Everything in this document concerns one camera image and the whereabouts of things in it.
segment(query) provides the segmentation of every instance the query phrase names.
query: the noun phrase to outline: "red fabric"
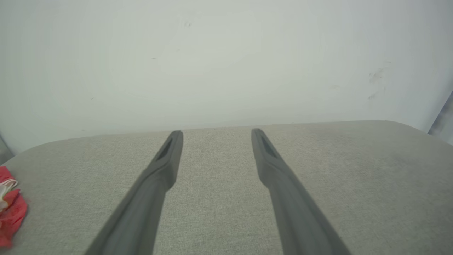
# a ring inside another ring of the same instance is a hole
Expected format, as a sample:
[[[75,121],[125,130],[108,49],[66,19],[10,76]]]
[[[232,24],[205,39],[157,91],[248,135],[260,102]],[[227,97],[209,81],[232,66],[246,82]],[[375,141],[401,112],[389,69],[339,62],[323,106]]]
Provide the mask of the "red fabric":
[[[0,167],[0,182],[8,179],[13,179],[11,173],[6,167]],[[0,247],[13,245],[11,239],[19,229],[27,212],[27,204],[19,191],[18,189],[12,190],[3,197],[9,207],[0,213]]]

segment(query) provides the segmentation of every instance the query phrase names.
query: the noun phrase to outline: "gray upholstered cushion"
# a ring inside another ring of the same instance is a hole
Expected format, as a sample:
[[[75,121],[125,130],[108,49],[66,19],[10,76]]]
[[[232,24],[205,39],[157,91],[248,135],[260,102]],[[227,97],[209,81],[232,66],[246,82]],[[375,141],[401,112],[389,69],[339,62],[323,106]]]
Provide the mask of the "gray upholstered cushion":
[[[453,146],[387,121],[261,127],[354,254],[453,252]],[[83,254],[169,132],[47,143],[5,165],[29,213],[5,254]],[[155,254],[282,254],[251,127],[184,131]]]

